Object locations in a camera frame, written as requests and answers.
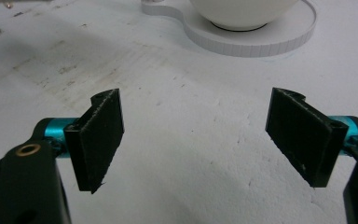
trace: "white bowl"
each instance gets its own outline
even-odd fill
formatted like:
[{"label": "white bowl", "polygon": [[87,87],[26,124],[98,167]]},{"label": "white bowl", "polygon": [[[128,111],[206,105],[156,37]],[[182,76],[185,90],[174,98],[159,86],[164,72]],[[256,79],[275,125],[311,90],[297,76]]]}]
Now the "white bowl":
[{"label": "white bowl", "polygon": [[276,20],[298,0],[190,0],[194,8],[216,26],[250,31]]}]

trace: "round white tray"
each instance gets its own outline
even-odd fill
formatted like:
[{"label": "round white tray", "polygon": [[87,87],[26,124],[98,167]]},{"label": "round white tray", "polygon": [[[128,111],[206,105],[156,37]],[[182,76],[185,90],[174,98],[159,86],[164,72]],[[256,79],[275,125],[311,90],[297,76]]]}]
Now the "round white tray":
[{"label": "round white tray", "polygon": [[299,48],[312,36],[317,19],[315,7],[307,0],[298,1],[276,21],[250,32],[215,27],[189,0],[142,0],[142,11],[181,21],[187,36],[207,50],[245,58],[268,57]]}]

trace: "white surface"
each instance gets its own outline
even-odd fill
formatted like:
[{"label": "white surface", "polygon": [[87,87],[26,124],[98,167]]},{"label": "white surface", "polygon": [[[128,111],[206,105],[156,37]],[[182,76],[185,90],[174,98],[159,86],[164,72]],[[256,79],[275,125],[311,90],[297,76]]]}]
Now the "white surface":
[{"label": "white surface", "polygon": [[283,54],[307,43],[315,28],[317,13],[311,2],[298,1],[284,16],[252,32],[230,32],[215,27],[188,1],[142,1],[147,15],[179,20],[187,36],[197,45],[215,53],[244,57]]},{"label": "white surface", "polygon": [[228,30],[254,30],[276,20],[298,0],[189,0],[208,21]]},{"label": "white surface", "polygon": [[75,224],[345,223],[352,159],[312,189],[264,132],[274,86],[358,116],[358,1],[313,2],[312,39],[261,59],[202,49],[139,0],[0,5],[0,158],[42,118],[119,87],[126,132],[106,183],[79,192],[58,161]]}]

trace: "table surface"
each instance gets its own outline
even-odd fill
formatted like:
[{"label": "table surface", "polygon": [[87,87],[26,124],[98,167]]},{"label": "table surface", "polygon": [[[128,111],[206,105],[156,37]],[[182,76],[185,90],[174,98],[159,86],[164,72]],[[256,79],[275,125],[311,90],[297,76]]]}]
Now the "table surface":
[{"label": "table surface", "polygon": [[120,88],[126,132],[105,184],[80,192],[57,161],[73,223],[346,223],[353,159],[313,189],[264,131],[272,87],[358,117],[358,1],[312,3],[307,44],[253,59],[202,49],[140,0],[0,4],[0,158],[39,120]]}]

